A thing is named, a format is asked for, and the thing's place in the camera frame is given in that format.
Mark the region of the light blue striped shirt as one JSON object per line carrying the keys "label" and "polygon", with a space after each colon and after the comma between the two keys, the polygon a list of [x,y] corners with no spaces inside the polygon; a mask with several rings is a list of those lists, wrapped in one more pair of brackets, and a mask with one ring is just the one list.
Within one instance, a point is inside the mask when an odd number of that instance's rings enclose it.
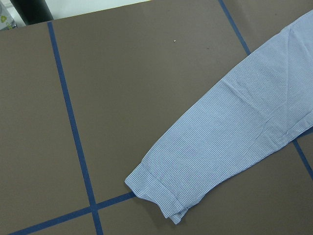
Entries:
{"label": "light blue striped shirt", "polygon": [[313,125],[313,14],[246,57],[152,146],[125,184],[178,224],[215,186]]}

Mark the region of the clear patterned bottle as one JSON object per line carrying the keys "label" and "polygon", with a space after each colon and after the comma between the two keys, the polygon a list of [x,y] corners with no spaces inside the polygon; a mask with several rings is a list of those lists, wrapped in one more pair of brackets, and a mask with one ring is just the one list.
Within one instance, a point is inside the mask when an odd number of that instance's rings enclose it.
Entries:
{"label": "clear patterned bottle", "polygon": [[0,30],[8,30],[16,28],[17,24],[14,21],[11,14],[8,12],[8,10],[5,8],[5,6],[0,3]]}

